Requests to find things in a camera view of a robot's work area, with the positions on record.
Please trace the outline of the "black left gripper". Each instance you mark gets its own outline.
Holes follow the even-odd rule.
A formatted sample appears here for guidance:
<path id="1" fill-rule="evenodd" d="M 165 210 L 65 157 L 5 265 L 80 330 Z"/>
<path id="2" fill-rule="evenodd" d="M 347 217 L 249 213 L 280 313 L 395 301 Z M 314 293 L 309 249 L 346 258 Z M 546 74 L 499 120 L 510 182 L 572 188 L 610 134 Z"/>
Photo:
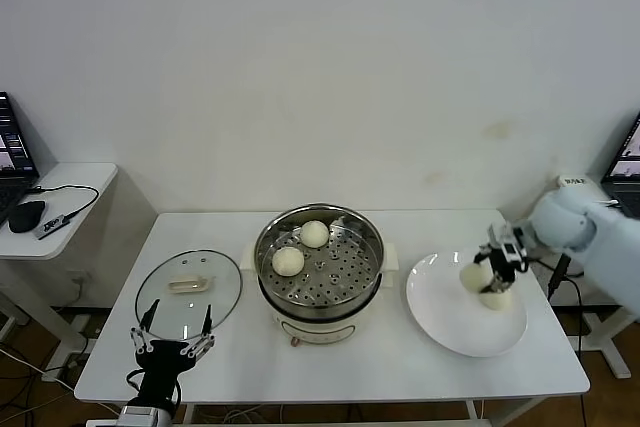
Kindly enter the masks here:
<path id="1" fill-rule="evenodd" d="M 143 378 L 134 398 L 135 403 L 176 403 L 182 400 L 179 376 L 196 365 L 194 356 L 204 356 L 214 345 L 211 305 L 207 306 L 200 334 L 189 343 L 152 340 L 152 326 L 159 300 L 155 299 L 137 326 L 130 329 L 135 360 Z"/>

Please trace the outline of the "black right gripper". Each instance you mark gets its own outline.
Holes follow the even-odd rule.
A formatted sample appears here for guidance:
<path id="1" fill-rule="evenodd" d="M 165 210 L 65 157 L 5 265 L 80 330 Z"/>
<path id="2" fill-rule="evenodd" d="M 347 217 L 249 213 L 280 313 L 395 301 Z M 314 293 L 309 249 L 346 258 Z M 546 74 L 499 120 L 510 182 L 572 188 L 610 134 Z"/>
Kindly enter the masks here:
<path id="1" fill-rule="evenodd" d="M 489 244 L 479 247 L 473 262 L 480 265 L 489 259 L 493 251 L 505 263 L 490 261 L 492 276 L 487 285 L 481 288 L 480 293 L 505 293 L 515 282 L 515 269 L 513 267 L 528 267 L 529 258 L 524 242 L 524 233 L 521 228 L 514 227 L 510 223 L 492 224 L 488 229 Z"/>

